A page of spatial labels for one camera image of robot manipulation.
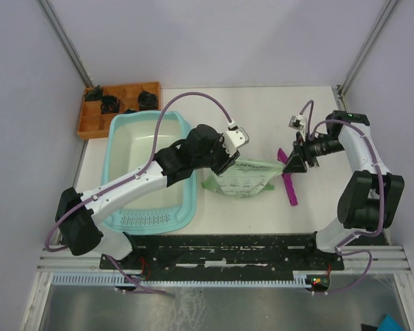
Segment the magenta plastic litter scoop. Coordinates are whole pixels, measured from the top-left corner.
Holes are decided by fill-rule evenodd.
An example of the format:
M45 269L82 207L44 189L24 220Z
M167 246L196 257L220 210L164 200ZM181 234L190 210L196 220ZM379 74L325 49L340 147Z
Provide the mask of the magenta plastic litter scoop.
M284 165L286 165L287 161L288 161L288 156L286 155L286 153L279 148L277 151L277 160L281 163L283 163ZM288 200L290 202L291 206L297 206L298 205L298 200L295 194L295 190L293 187L293 181L291 179L291 175L290 174L282 174L282 179L284 182L284 187L286 190L286 194L288 197Z

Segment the green cat litter bag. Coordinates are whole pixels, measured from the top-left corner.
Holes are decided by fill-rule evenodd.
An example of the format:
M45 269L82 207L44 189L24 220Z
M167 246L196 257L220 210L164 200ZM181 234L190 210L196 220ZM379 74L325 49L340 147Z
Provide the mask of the green cat litter bag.
M284 164L278 161L238 159L224 173L212 173L203 183L205 190L236 198L249 198L272 191L272 179L282 174Z

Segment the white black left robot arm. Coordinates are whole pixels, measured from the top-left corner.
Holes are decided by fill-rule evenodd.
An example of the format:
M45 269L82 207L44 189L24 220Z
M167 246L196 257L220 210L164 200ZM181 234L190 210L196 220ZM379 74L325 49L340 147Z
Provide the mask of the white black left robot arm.
M55 227L72 255L98 252L114 258L122 268L131 269L139 260L132 236L125 232L104 233L98 225L125 205L188 179L196 170L208 168L216 175L224 173L235 164L239 148L248 141L242 128L218 133L200 124L186 138L167 148L153 149L149 161L135 171L86 192L64 190Z

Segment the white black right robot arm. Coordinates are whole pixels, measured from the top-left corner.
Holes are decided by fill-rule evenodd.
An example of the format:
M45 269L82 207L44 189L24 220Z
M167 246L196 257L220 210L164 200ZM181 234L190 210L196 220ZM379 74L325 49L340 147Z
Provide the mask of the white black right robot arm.
M318 165L318 157L345 152L352 175L337 203L337 216L314 234L315 245L303 252L304 264L318 270L328 261L328 253L340 253L345 245L361 236L376 237L393 222L404 179L394 175L371 138L365 114L333 111L318 126L326 133L307 132L306 117L297 114L289 127L296 129L293 150L287 158L285 174L305 173Z

